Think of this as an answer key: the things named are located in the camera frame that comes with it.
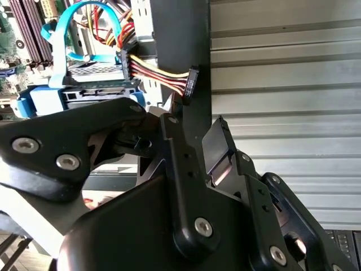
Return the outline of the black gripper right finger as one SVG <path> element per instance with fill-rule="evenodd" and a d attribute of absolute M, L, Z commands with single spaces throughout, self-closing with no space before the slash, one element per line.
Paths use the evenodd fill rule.
<path fill-rule="evenodd" d="M 321 224 L 275 173 L 259 175 L 219 117 L 202 139 L 210 185 L 240 199 L 253 270 L 355 270 Z"/>

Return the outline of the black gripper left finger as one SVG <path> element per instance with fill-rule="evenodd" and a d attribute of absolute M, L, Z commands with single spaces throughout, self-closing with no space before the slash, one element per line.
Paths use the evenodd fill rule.
<path fill-rule="evenodd" d="M 171 114 L 155 116 L 135 101 L 119 98 L 7 125 L 1 130 L 1 183 L 67 203 L 80 195 L 92 170 L 126 153 L 143 159 L 145 183 L 161 160 L 163 123 L 182 127 Z"/>

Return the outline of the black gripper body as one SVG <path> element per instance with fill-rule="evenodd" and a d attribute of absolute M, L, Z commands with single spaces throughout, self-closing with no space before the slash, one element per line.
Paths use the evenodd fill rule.
<path fill-rule="evenodd" d="M 250 270 L 244 177 L 207 187 L 179 124 L 163 123 L 149 181 L 83 215 L 65 236 L 58 270 Z"/>

